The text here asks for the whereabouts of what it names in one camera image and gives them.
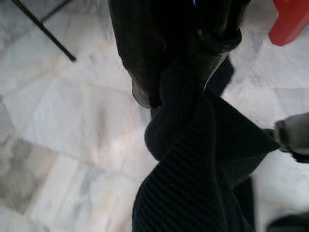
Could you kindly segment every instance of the black knit fabric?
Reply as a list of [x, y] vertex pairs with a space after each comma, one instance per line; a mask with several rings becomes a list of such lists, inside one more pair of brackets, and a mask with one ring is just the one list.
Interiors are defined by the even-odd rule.
[[[217, 157], [218, 144], [224, 145], [216, 134], [217, 112], [207, 94], [195, 89], [195, 79], [177, 64], [161, 75], [163, 105], [145, 133], [147, 147], [159, 164], [136, 196], [133, 232], [253, 231]], [[263, 151], [277, 148], [270, 141], [266, 146]]]

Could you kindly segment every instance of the black cloth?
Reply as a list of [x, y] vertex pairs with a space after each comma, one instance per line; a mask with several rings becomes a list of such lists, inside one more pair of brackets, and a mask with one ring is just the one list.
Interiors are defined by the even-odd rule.
[[163, 105], [145, 133], [159, 163], [137, 193], [133, 232], [253, 231], [233, 188], [278, 144], [193, 80], [178, 64], [161, 74]]

